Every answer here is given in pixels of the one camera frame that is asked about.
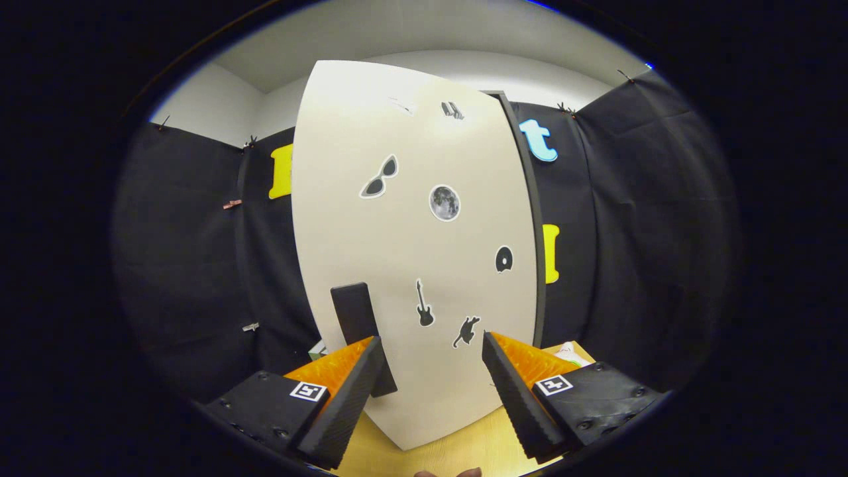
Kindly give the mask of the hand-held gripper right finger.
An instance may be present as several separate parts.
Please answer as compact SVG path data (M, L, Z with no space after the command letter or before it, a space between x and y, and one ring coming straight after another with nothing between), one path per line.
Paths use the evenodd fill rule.
M665 402L609 363L578 366L501 333L484 333L482 360L524 453L539 464L575 464Z

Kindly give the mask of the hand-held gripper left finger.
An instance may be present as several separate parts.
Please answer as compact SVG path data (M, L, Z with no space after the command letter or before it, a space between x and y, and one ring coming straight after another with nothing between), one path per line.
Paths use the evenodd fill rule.
M384 366L382 340L370 336L284 375L257 371L199 411L266 458L330 471Z

